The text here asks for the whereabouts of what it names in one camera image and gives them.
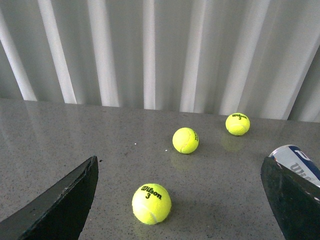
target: tennis ball can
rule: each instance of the tennis ball can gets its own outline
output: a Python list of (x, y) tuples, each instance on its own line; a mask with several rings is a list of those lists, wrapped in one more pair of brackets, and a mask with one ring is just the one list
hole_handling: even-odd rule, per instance
[(284, 145), (269, 157), (320, 188), (320, 170), (299, 147)]

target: black angled object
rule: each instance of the black angled object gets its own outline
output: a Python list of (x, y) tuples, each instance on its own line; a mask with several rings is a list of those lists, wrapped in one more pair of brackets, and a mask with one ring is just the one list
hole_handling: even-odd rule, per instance
[(0, 222), (0, 240), (77, 240), (94, 200), (98, 174), (93, 156)]
[(286, 240), (320, 240), (320, 188), (266, 157), (261, 180)]

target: tennis ball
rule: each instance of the tennis ball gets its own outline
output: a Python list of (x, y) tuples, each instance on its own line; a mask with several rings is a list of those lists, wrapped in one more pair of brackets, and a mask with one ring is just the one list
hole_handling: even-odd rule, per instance
[(225, 121), (225, 127), (232, 135), (241, 136), (248, 132), (250, 120), (243, 113), (236, 112), (228, 116)]
[(171, 209), (171, 199), (167, 190), (156, 183), (139, 187), (132, 198), (133, 213), (144, 224), (162, 222)]
[(191, 128), (183, 127), (178, 129), (172, 138), (174, 148), (182, 154), (190, 154), (197, 149), (199, 137)]

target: white wall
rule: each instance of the white wall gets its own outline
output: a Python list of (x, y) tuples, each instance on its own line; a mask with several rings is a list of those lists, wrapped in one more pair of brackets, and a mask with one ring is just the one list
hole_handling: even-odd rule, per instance
[(3, 0), (0, 42), (0, 98), (320, 122), (318, 0)]

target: silver can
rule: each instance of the silver can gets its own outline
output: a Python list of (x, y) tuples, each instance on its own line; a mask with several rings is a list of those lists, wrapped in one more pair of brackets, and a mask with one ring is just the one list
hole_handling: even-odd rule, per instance
[(320, 188), (320, 170), (299, 147), (284, 145), (274, 150), (269, 157)]

